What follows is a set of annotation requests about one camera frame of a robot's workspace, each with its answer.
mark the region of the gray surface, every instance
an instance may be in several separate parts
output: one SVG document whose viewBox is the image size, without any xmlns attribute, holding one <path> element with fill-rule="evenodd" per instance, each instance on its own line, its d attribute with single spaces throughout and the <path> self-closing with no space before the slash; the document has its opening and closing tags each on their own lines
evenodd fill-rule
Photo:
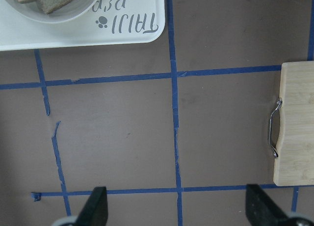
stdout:
<svg viewBox="0 0 314 226">
<path fill-rule="evenodd" d="M 307 59 L 311 0 L 174 0 L 180 71 Z"/>
<path fill-rule="evenodd" d="M 291 189 L 269 189 L 266 192 L 282 209 L 290 209 Z M 245 216 L 245 191 L 183 193 L 183 218 L 187 226 L 249 226 Z"/>
<path fill-rule="evenodd" d="M 0 84 L 38 81 L 32 50 L 0 52 Z"/>
<path fill-rule="evenodd" d="M 174 0 L 177 70 L 306 60 L 311 0 Z M 46 80 L 170 72 L 167 26 L 154 42 L 40 50 Z M 0 86 L 38 82 L 32 50 L 0 52 Z M 267 119 L 280 72 L 178 78 L 182 187 L 272 184 Z M 175 188 L 171 79 L 0 90 L 0 225 L 51 225 L 62 197 L 51 136 L 68 191 Z M 274 136 L 278 134 L 278 117 Z M 290 211 L 292 188 L 266 191 Z M 243 190 L 184 192 L 185 226 L 244 225 Z M 297 210 L 314 218 L 313 188 Z M 87 196 L 69 197 L 77 214 Z M 109 195 L 109 225 L 177 225 L 177 194 Z"/>
<path fill-rule="evenodd" d="M 3 226 L 51 226 L 56 219 L 66 217 L 62 197 L 33 202 L 26 193 L 4 194 L 0 202 L 0 222 Z"/>
<path fill-rule="evenodd" d="M 69 191 L 175 187 L 171 80 L 50 87 Z"/>
<path fill-rule="evenodd" d="M 280 72 L 179 78 L 184 187 L 272 183 L 268 116 Z"/>
<path fill-rule="evenodd" d="M 0 90 L 2 187 L 14 194 L 60 191 L 40 89 Z"/>
<path fill-rule="evenodd" d="M 299 189 L 297 212 L 314 221 L 314 188 L 303 187 Z"/>
</svg>

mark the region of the wooden cutting board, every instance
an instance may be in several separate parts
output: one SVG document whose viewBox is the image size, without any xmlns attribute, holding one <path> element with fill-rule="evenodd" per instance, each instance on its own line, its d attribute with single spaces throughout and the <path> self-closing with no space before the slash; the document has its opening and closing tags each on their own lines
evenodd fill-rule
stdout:
<svg viewBox="0 0 314 226">
<path fill-rule="evenodd" d="M 314 184 L 314 62 L 284 63 L 281 70 L 278 186 Z"/>
</svg>

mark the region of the white bowl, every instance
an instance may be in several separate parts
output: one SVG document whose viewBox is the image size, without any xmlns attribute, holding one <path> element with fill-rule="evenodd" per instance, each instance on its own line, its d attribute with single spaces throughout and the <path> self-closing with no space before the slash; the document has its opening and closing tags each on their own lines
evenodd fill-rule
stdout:
<svg viewBox="0 0 314 226">
<path fill-rule="evenodd" d="M 20 4 L 17 0 L 6 0 L 15 10 L 25 17 L 41 23 L 56 24 L 77 18 L 88 11 L 97 0 L 74 0 L 52 14 L 43 13 L 35 2 Z"/>
</svg>

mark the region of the blue painter's tape line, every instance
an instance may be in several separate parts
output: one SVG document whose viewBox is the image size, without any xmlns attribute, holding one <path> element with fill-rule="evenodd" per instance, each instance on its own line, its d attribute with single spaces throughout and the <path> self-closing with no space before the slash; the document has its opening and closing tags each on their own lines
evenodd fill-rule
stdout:
<svg viewBox="0 0 314 226">
<path fill-rule="evenodd" d="M 41 85 L 38 82 L 13 83 L 13 84 L 0 85 L 0 90 L 28 89 L 28 88 L 40 88 L 40 87 Z"/>
<path fill-rule="evenodd" d="M 262 189 L 272 188 L 291 188 L 291 186 L 278 187 L 275 184 L 261 184 Z M 183 192 L 206 192 L 206 191 L 228 191 L 228 190 L 246 190 L 246 185 L 231 185 L 231 186 L 208 186 L 208 187 L 187 187 L 182 188 Z"/>
<path fill-rule="evenodd" d="M 296 212 L 297 205 L 298 205 L 298 196 L 299 196 L 299 187 L 295 186 L 293 188 L 293 197 L 292 197 L 292 205 L 291 205 L 292 212 Z"/>
<path fill-rule="evenodd" d="M 46 84 L 47 86 L 60 86 L 60 85 L 79 85 L 79 84 L 94 84 L 94 83 L 136 81 L 136 80 L 154 80 L 154 79 L 167 79 L 167 78 L 171 78 L 171 73 L 81 78 L 75 81 L 72 81 L 69 79 L 51 80 L 51 81 L 46 81 Z"/>
<path fill-rule="evenodd" d="M 262 189 L 279 189 L 279 188 L 294 188 L 294 186 L 277 186 L 275 184 L 261 184 Z M 314 185 L 304 185 L 303 187 L 314 187 Z M 118 189 L 107 190 L 109 195 L 118 194 L 145 194 L 145 193 L 177 193 L 179 192 L 206 192 L 206 191 L 228 191 L 228 190 L 245 190 L 246 185 L 231 185 L 231 186 L 207 186 L 207 187 L 185 187 L 178 190 L 178 188 L 143 188 L 143 189 Z M 62 197 L 62 196 L 88 196 L 92 191 L 76 191 L 76 192 L 45 192 L 36 193 L 41 194 L 41 197 Z"/>
<path fill-rule="evenodd" d="M 63 197 L 67 195 L 66 193 L 62 192 L 46 192 L 46 193 L 41 193 L 42 197 Z"/>
<path fill-rule="evenodd" d="M 183 210 L 182 210 L 182 188 L 181 175 L 179 166 L 179 150 L 178 150 L 178 128 L 179 128 L 179 102 L 178 102 L 178 76 L 175 48 L 175 33 L 173 21 L 173 0 L 167 0 L 168 14 L 168 37 L 169 37 L 169 53 L 171 66 L 171 83 L 172 83 L 172 112 L 173 112 L 173 127 L 174 127 L 174 154 L 176 166 L 176 187 L 177 187 L 177 211 L 178 211 L 178 226 L 183 226 Z"/>
<path fill-rule="evenodd" d="M 314 0 L 312 0 L 308 61 L 313 61 L 314 54 Z"/>
<path fill-rule="evenodd" d="M 43 64 L 42 64 L 42 61 L 40 58 L 39 50 L 38 49 L 34 50 L 34 53 L 35 53 L 35 58 L 36 58 L 38 76 L 40 79 L 41 90 L 42 90 L 43 97 L 44 97 L 46 115 L 49 116 L 50 115 L 50 106 L 49 106 L 49 98 L 48 98 L 48 91 L 47 91 L 47 86 L 46 86 L 46 81 L 45 81 L 44 70 L 43 70 Z"/>
<path fill-rule="evenodd" d="M 246 68 L 223 68 L 223 69 L 209 69 L 209 70 L 178 72 L 178 77 L 201 76 L 201 75 L 224 75 L 224 74 L 238 74 L 238 73 L 260 73 L 260 72 L 273 72 L 273 71 L 280 71 L 280 70 L 281 70 L 281 65 L 246 67 Z"/>
<path fill-rule="evenodd" d="M 57 130 L 58 130 L 58 127 L 59 127 L 60 123 L 61 122 L 57 122 L 56 123 L 55 129 L 54 129 L 54 133 L 53 133 L 53 136 L 51 137 L 51 140 L 52 140 L 52 146 L 53 146 L 53 151 L 54 151 L 54 155 L 55 155 L 56 164 L 57 164 L 57 167 L 58 167 L 58 174 L 59 174 L 59 179 L 60 179 L 60 182 L 61 182 L 61 190 L 62 190 L 62 193 L 65 194 L 65 193 L 67 193 L 67 187 L 65 185 L 65 179 L 64 179 L 64 175 L 63 175 L 63 171 L 62 171 L 62 166 L 61 166 L 60 152 L 59 152 L 59 149 L 58 149 L 58 142 L 57 142 L 57 137 L 56 137 Z M 65 205 L 65 209 L 66 209 L 66 212 L 67 212 L 67 216 L 71 216 L 71 209 L 70 209 L 69 198 L 68 198 L 67 195 L 64 195 L 63 199 L 64 199 L 64 205 Z"/>
</svg>

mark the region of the cutting board handle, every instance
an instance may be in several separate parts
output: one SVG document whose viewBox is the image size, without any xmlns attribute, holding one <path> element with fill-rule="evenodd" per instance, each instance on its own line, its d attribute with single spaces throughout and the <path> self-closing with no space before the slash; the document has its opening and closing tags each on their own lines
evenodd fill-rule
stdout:
<svg viewBox="0 0 314 226">
<path fill-rule="evenodd" d="M 269 117 L 269 126 L 268 126 L 268 143 L 273 151 L 274 157 L 278 158 L 278 152 L 276 149 L 276 144 L 271 140 L 271 133 L 272 133 L 272 126 L 273 126 L 273 116 L 274 114 L 279 111 L 279 108 L 281 108 L 281 105 L 283 104 L 283 100 L 281 98 L 278 98 L 276 102 L 276 107 L 274 110 L 271 112 L 270 117 Z"/>
</svg>

